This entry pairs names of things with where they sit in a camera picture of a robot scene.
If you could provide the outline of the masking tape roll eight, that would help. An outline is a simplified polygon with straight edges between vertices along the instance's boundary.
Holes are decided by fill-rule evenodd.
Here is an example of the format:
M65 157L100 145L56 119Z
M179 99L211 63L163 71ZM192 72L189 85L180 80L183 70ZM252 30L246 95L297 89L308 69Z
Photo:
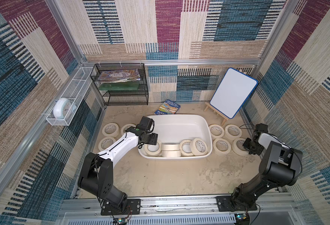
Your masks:
M166 157L166 158L181 157L181 151L162 151L162 157Z

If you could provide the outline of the masking tape roll five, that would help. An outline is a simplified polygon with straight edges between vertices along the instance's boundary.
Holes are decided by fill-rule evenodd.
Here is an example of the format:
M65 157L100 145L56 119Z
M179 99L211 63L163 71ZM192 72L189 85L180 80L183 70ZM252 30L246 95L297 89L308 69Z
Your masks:
M162 152L161 147L162 147L161 141L157 141L157 143L155 145L145 144L144 145L144 148L145 148L144 151L148 156L157 157Z

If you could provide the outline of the masking tape roll twelve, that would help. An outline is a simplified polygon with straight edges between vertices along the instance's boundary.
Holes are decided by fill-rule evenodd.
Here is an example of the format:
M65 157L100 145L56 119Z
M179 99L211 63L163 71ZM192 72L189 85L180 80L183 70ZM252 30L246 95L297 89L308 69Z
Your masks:
M232 150L239 156L248 156L249 151L243 147L246 139L236 138L232 143Z

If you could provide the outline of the masking tape roll nine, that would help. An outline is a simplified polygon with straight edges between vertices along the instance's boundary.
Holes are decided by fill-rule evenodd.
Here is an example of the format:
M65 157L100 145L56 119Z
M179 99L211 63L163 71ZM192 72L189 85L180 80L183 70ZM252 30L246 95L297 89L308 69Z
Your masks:
M180 152L181 152L181 156L182 157L191 157L191 156L194 156L194 154L191 151L191 145L190 145L190 143L191 143L191 140L189 140L189 139L183 140L180 143Z

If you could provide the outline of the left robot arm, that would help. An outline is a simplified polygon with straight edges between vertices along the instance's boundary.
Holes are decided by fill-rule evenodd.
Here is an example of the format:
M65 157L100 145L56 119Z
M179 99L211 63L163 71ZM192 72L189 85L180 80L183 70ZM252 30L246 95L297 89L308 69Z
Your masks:
M130 127L110 147L94 154L89 153L82 165L78 187L95 195L100 203L124 212L127 208L127 194L115 185L113 169L131 149L145 144L157 145L158 134L148 130Z

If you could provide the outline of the masking tape roll six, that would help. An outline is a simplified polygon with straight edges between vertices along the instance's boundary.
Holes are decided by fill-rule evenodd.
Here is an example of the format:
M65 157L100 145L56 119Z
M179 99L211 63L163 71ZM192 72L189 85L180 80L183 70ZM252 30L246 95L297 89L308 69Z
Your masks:
M113 137L104 137L98 144L99 151L104 151L116 142Z

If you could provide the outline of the masking tape roll seven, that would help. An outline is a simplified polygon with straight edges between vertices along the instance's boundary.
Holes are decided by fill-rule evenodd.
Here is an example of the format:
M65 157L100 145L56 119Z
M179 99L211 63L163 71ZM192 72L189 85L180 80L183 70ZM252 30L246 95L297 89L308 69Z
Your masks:
M162 144L161 148L162 148L162 151L179 151L180 145L179 144Z

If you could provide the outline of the masking tape roll one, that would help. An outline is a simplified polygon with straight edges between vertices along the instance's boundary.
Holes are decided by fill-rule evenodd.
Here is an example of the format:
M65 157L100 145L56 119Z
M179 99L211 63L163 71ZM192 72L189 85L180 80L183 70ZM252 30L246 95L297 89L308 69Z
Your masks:
M102 133L105 137L116 138L120 133L120 129L117 123L108 123L102 128Z

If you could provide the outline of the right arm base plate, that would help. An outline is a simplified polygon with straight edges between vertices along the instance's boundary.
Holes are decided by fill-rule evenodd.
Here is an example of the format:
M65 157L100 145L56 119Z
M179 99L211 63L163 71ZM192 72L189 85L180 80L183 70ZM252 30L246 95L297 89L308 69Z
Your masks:
M216 196L216 204L220 212L236 212L236 211L256 211L258 207L256 204L249 205L234 201L231 196Z

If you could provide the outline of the masking tape roll ten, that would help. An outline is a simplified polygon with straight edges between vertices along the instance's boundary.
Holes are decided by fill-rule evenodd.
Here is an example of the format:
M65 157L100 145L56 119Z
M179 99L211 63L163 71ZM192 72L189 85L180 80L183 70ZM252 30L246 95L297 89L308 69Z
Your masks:
M204 156L208 153L208 146L204 140L195 138L190 142L190 150L195 156Z

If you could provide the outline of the masking tape roll four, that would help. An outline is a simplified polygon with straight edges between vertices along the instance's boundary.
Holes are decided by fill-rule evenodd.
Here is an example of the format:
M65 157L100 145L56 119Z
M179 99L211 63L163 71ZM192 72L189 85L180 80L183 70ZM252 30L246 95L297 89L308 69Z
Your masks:
M230 142L223 138L217 138L213 141L213 151L218 156L224 156L231 152Z

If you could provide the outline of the masking tape roll three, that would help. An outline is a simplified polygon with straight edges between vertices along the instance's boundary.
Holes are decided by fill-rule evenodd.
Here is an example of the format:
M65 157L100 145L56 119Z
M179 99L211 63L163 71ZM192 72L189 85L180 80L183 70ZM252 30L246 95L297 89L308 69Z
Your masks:
M225 135L224 137L229 141L234 141L237 138L241 138L242 136L242 130L233 124L228 124L225 129Z

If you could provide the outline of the masking tape roll eleven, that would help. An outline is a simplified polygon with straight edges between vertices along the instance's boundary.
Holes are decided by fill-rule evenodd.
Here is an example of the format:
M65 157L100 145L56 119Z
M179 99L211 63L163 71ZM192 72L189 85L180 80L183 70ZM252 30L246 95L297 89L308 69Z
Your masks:
M217 138L222 138L225 134L224 128L218 124L210 125L209 130L210 130L212 140L215 140Z

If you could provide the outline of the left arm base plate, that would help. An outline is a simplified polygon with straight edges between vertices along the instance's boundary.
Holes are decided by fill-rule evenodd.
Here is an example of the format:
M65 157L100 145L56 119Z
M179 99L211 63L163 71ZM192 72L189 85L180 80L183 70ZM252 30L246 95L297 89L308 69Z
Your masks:
M123 201L119 206L102 200L101 216L117 216L117 215L139 215L141 210L141 199L130 198Z

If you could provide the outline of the masking tape roll two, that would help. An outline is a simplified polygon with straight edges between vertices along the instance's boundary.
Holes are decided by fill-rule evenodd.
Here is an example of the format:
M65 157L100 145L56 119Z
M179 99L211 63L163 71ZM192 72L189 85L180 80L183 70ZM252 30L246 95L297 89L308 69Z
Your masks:
M123 135L125 134L126 130L127 130L128 128L130 128L130 127L136 127L136 125L135 125L135 124L132 124L132 123L128 123L128 124L124 125L124 126L120 129L120 131L121 131L121 135L123 136Z

